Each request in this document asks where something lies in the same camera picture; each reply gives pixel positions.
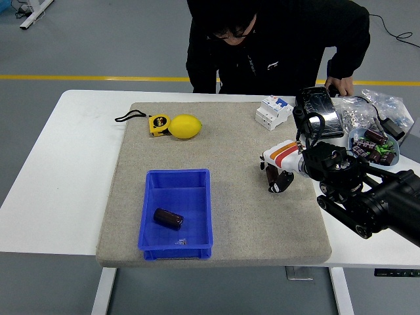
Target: yellow tape measure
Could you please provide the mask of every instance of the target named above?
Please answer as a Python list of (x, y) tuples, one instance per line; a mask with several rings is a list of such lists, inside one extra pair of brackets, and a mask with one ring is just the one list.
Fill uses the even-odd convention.
[(155, 136), (163, 136), (169, 133), (168, 127), (171, 123), (171, 118), (165, 114), (155, 115), (149, 118), (150, 132)]

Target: capacitor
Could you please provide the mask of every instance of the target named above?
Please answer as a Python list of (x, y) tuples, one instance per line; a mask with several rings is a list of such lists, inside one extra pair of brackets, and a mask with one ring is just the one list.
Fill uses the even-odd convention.
[(361, 147), (359, 146), (353, 146), (352, 151), (354, 154), (356, 154), (357, 156), (362, 156), (363, 158), (366, 158), (369, 154), (366, 153), (365, 150), (363, 150)]
[(153, 214), (153, 219), (156, 223), (166, 226), (167, 228), (172, 228), (173, 230), (179, 230), (181, 228), (182, 222), (184, 222), (184, 217), (176, 213), (169, 212), (162, 208), (157, 208)]
[(383, 135), (381, 135), (378, 131), (372, 129), (368, 129), (365, 132), (365, 137), (368, 138), (370, 141), (374, 141), (374, 143), (378, 143), (380, 145), (384, 144), (387, 141)]
[(376, 148), (376, 143), (367, 140), (354, 141), (355, 146), (361, 147), (363, 150), (372, 151)]
[(265, 171), (267, 173), (268, 185), (271, 187), (277, 181), (277, 178), (278, 178), (278, 168), (275, 167), (274, 165), (268, 164), (268, 166), (266, 167)]
[(394, 158), (395, 158), (395, 154), (393, 152), (387, 152), (384, 155), (382, 155), (379, 163), (381, 165), (389, 166), (389, 165), (391, 165)]
[(372, 153), (370, 153), (367, 157), (367, 160), (378, 164), (381, 160), (381, 154), (378, 151), (372, 151)]

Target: black hair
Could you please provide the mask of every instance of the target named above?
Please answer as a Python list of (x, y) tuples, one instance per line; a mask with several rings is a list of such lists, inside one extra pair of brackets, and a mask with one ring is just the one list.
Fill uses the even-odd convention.
[(258, 0), (187, 0), (195, 23), (208, 34), (242, 35), (258, 12)]

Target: gray felt mat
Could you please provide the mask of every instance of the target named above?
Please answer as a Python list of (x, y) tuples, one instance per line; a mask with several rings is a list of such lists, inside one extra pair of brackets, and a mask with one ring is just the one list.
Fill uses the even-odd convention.
[[(281, 194), (268, 192), (263, 151), (295, 139), (293, 117), (268, 131), (255, 121), (259, 103), (135, 103), (150, 115), (192, 114), (194, 138), (153, 137), (143, 117), (127, 122), (96, 259), (106, 267), (262, 266), (320, 264), (331, 248), (309, 178), (295, 175)], [(145, 261), (137, 248), (146, 172), (201, 169), (211, 174), (214, 245), (208, 260)]]

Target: orange stripe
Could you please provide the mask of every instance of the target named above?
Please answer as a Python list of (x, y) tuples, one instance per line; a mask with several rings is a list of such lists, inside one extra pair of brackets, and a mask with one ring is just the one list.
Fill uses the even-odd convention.
[(276, 157), (276, 165), (279, 168), (282, 168), (282, 161), (283, 159), (288, 156), (289, 154), (292, 154), (294, 151), (297, 151), (297, 145), (295, 144), (294, 147), (288, 148), (286, 151), (282, 152), (278, 157)]
[(270, 154), (270, 159), (274, 159), (280, 153), (282, 153), (283, 151), (285, 151), (288, 148), (291, 148), (292, 146), (295, 146), (295, 145), (296, 145), (296, 142), (292, 142), (292, 143), (289, 143), (289, 144), (287, 144), (285, 146), (282, 146), (280, 149), (277, 149), (276, 151), (274, 151), (273, 153)]

